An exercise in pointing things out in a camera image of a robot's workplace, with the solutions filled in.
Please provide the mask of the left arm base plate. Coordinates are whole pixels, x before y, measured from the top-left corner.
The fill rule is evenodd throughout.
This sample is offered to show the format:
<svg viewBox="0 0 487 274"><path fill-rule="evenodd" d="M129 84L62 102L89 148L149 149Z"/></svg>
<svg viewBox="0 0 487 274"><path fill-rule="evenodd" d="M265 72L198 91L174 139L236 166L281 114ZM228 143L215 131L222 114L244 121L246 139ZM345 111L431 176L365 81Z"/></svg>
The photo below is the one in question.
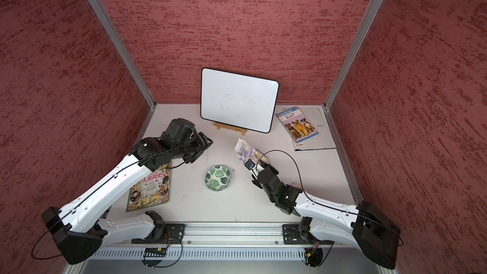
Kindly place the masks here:
<svg viewBox="0 0 487 274"><path fill-rule="evenodd" d="M185 224L156 224L145 238L132 239L132 244L180 244L185 234Z"/></svg>

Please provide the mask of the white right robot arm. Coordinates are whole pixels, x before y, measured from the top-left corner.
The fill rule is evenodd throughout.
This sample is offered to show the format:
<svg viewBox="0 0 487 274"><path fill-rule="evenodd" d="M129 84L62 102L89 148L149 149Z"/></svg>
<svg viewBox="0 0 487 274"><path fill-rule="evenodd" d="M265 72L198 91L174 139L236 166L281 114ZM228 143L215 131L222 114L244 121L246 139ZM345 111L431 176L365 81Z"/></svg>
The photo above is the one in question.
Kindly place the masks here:
<svg viewBox="0 0 487 274"><path fill-rule="evenodd" d="M383 268L396 268L401 230L375 205L367 201L344 205L319 199L281 182L278 171L263 161L255 164L248 160L245 167L252 173L253 184L266 192L276 208L301 217L298 233L303 241L346 244Z"/></svg>

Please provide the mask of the instant oatmeal bag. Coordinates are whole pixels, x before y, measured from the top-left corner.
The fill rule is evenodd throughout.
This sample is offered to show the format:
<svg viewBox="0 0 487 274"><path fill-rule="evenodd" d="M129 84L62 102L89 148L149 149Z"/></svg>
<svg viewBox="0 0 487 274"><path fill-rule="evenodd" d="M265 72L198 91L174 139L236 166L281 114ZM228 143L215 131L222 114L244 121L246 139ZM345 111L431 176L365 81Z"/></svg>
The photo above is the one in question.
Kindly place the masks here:
<svg viewBox="0 0 487 274"><path fill-rule="evenodd" d="M235 154L242 162L247 162L251 160L255 164L257 164L257 162L264 162L267 164L270 163L268 158L264 156L260 150L254 148L242 138L238 139L238 142L235 146Z"/></svg>

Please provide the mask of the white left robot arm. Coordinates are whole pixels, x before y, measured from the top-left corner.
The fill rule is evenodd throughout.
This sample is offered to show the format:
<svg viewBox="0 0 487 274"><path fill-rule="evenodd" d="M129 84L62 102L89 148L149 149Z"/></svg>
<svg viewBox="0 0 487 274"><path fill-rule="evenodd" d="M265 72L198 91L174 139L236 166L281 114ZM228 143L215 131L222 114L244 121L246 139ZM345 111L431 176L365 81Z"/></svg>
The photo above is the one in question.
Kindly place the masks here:
<svg viewBox="0 0 487 274"><path fill-rule="evenodd" d="M98 183L62 208L50 207L41 218L70 265L87 260L100 248L123 241L137 244L159 244L167 236L166 224L155 211L142 215L109 220L103 215L132 186L173 159L195 162L212 145L203 133L192 133L177 142L166 135L144 138L123 160Z"/></svg>

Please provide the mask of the green leaf pattern bowl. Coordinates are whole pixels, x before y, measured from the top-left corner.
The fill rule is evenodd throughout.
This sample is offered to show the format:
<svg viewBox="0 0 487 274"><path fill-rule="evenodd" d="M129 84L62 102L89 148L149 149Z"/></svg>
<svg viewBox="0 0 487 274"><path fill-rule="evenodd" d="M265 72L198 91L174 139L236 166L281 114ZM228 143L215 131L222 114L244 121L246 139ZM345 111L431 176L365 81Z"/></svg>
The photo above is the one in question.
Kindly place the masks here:
<svg viewBox="0 0 487 274"><path fill-rule="evenodd" d="M213 192L220 192L228 187L231 177L227 167L214 166L205 174L205 186Z"/></svg>

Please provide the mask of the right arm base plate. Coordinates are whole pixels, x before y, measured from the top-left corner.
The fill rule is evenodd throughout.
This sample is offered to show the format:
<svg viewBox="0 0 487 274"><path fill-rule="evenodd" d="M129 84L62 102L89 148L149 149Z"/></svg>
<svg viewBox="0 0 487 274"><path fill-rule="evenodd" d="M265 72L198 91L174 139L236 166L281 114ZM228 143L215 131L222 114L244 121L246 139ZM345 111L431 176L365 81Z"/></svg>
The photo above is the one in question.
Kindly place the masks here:
<svg viewBox="0 0 487 274"><path fill-rule="evenodd" d="M282 236L285 245L306 245L312 246L317 243L316 240L306 240L298 231L298 224L282 225Z"/></svg>

